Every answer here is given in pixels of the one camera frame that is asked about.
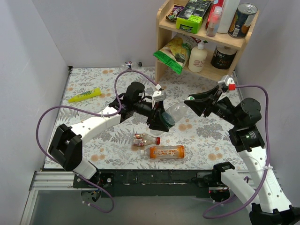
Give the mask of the small black-cap clear bottle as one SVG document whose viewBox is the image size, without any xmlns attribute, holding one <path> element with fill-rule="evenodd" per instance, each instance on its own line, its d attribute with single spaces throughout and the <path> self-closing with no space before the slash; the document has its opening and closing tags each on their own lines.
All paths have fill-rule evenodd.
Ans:
<svg viewBox="0 0 300 225">
<path fill-rule="evenodd" d="M 133 62 L 133 61 L 125 61 L 120 65 L 120 70 L 137 70 L 138 68 L 142 67 L 142 62 Z"/>
</svg>

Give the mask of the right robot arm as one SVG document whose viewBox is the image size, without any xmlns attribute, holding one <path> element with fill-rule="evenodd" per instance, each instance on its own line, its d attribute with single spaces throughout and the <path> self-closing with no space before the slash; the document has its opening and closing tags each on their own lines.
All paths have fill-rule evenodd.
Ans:
<svg viewBox="0 0 300 225">
<path fill-rule="evenodd" d="M 203 217 L 223 218 L 247 209 L 253 225 L 294 225 L 300 220 L 300 209 L 285 196 L 270 165 L 269 138 L 263 139 L 256 126 L 262 118 L 260 103 L 245 98 L 233 106 L 229 98 L 221 98 L 222 93 L 237 88 L 235 84 L 216 86 L 204 93 L 191 94 L 184 102 L 198 116 L 208 117 L 213 113 L 233 125 L 229 130 L 231 143 L 246 164 L 254 184 L 250 186 L 229 162 L 214 165 L 213 183 L 229 187 L 243 205 L 232 212 L 209 216 L 208 213 L 219 206 L 215 204 Z"/>
</svg>

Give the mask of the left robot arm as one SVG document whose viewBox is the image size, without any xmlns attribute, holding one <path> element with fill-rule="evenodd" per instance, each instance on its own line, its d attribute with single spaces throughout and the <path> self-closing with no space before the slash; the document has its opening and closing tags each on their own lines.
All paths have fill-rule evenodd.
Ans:
<svg viewBox="0 0 300 225">
<path fill-rule="evenodd" d="M 169 127 L 163 122 L 165 112 L 163 101 L 166 92 L 156 86 L 151 102 L 143 99 L 145 86 L 132 82 L 126 92 L 117 95 L 115 100 L 95 116 L 83 122 L 67 126 L 58 126 L 48 149 L 49 154 L 65 171 L 75 172 L 83 177 L 88 187 L 96 187 L 100 176 L 97 168 L 83 157 L 83 146 L 101 132 L 121 124 L 134 113 L 147 117 L 149 129 L 168 132 Z"/>
</svg>

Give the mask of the clear green-label water bottle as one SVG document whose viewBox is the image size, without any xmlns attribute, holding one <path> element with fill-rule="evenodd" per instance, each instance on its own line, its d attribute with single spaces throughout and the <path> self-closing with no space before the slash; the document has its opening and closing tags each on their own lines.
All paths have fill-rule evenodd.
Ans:
<svg viewBox="0 0 300 225">
<path fill-rule="evenodd" d="M 174 107 L 175 124 L 185 116 L 187 111 L 188 111 L 188 106 L 185 105 L 184 102 L 179 102 L 175 104 Z"/>
</svg>

